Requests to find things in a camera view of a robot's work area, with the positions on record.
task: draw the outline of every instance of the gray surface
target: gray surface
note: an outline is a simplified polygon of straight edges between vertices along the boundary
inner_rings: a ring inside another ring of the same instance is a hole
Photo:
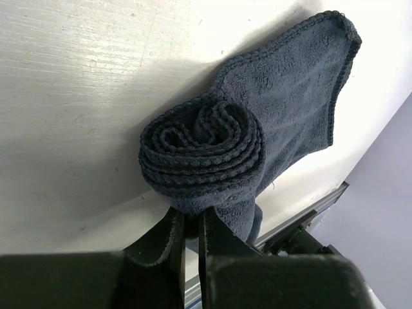
[[[312,234],[360,268],[386,308],[412,303],[412,95],[348,177],[349,189]]]

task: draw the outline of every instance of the microfiber towel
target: microfiber towel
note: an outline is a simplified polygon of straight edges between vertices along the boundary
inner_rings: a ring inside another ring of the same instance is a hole
[[[259,233],[256,196],[333,142],[337,96],[361,38],[339,12],[317,14],[268,45],[227,60],[210,88],[154,119],[140,137],[146,182],[188,224],[215,207],[243,241]],[[187,242],[197,251],[196,241]]]

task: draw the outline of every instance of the rolled towel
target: rolled towel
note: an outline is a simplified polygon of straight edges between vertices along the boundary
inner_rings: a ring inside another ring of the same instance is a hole
[[[317,14],[229,59],[205,93],[144,129],[144,179],[187,215],[189,238],[196,239],[199,214],[215,207],[235,235],[255,241],[256,196],[293,163],[332,145],[335,103],[360,45],[345,16]]]

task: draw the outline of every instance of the textured white surface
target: textured white surface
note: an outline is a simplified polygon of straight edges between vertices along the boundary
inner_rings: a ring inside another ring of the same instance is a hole
[[[323,10],[364,44],[337,104],[335,145],[258,202],[262,232],[323,197],[412,90],[412,4],[393,1],[0,0],[0,252],[121,249],[166,212],[138,137],[204,90],[227,57]],[[188,254],[187,278],[196,273]]]

